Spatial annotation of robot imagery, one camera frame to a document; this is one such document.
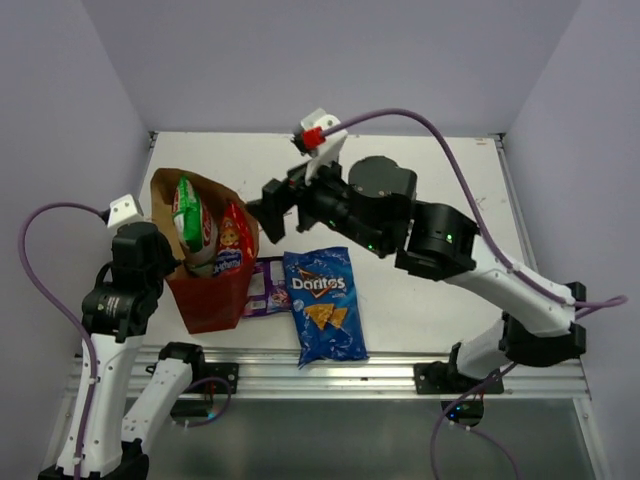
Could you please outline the purple snack packet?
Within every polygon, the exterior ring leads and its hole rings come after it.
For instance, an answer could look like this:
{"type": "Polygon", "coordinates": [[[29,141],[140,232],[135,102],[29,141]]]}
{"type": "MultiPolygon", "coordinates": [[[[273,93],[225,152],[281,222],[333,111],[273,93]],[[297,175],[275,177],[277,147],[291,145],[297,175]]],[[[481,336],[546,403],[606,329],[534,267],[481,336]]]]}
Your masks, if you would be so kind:
{"type": "Polygon", "coordinates": [[[286,287],[281,256],[258,258],[248,288],[244,318],[259,318],[289,312],[291,300],[286,287]]]}

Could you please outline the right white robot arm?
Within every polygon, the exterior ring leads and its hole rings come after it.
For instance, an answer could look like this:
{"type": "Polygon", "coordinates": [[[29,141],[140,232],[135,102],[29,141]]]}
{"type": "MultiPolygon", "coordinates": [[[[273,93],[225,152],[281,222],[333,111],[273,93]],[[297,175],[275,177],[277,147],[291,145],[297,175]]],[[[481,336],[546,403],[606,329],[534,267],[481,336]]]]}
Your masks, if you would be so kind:
{"type": "Polygon", "coordinates": [[[501,309],[488,330],[456,343],[448,361],[427,366],[435,387],[464,393],[510,362],[542,368],[585,353],[586,330],[574,308],[584,286],[552,283],[557,301],[528,286],[519,269],[491,252],[475,221],[449,205],[417,200],[414,171],[369,156],[347,176],[336,162],[310,181],[305,172],[300,165],[269,181],[247,205],[271,242],[284,237],[284,215],[296,208],[300,232],[322,223],[380,258],[394,256],[396,268],[412,276],[461,287],[501,309]]]}

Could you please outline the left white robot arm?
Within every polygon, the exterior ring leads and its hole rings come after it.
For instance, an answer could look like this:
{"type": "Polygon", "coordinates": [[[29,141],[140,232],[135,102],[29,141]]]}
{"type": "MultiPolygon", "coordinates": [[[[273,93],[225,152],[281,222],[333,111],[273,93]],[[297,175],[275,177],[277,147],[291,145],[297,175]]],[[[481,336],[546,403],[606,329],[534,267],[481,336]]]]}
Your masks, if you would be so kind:
{"type": "Polygon", "coordinates": [[[63,450],[42,479],[146,478],[152,443],[176,400],[207,383],[202,348],[171,342],[160,351],[142,394],[125,406],[148,322],[178,262],[165,236],[148,222],[120,227],[111,251],[111,262],[82,302],[89,341],[75,410],[63,450]]]}

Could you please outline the green Chuba cassava chips bag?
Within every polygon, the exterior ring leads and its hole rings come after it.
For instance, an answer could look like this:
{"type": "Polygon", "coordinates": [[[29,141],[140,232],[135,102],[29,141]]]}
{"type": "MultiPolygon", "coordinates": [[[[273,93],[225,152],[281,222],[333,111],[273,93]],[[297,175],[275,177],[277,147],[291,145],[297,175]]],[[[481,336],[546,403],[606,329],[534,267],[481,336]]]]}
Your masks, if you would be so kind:
{"type": "Polygon", "coordinates": [[[191,181],[181,176],[172,204],[172,220],[185,255],[185,267],[198,277],[212,277],[218,228],[191,181]]]}

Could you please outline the red snack bag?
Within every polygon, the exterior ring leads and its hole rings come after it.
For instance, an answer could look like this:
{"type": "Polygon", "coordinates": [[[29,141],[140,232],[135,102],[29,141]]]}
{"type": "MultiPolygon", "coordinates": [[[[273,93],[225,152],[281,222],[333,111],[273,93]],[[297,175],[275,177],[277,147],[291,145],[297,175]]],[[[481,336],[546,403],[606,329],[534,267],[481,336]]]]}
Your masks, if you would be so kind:
{"type": "Polygon", "coordinates": [[[238,271],[253,260],[255,255],[255,242],[249,221],[237,203],[229,202],[219,227],[213,276],[238,271]]]}

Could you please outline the blue Doritos chips bag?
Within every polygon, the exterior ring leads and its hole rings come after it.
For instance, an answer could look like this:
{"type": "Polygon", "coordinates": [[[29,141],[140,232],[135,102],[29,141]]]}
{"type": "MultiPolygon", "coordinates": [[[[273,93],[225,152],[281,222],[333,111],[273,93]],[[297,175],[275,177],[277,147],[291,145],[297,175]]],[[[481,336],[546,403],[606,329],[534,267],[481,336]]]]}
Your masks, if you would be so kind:
{"type": "Polygon", "coordinates": [[[283,268],[300,343],[298,366],[368,359],[348,249],[286,252],[283,268]]]}

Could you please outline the red brown paper bag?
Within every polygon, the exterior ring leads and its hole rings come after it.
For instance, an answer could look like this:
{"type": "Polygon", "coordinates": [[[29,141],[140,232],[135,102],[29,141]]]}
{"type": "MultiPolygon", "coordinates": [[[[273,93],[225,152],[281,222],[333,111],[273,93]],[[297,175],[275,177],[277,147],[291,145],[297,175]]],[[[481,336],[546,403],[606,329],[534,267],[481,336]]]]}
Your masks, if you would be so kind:
{"type": "Polygon", "coordinates": [[[201,195],[216,224],[222,221],[228,204],[233,203],[238,207],[246,219],[253,248],[249,260],[229,273],[201,278],[179,266],[166,280],[190,334],[233,329],[248,300],[249,283],[259,250],[258,223],[248,213],[245,202],[230,188],[193,172],[160,168],[152,175],[150,182],[151,219],[167,238],[176,259],[183,261],[185,254],[173,225],[171,209],[178,181],[183,176],[201,195]]]}

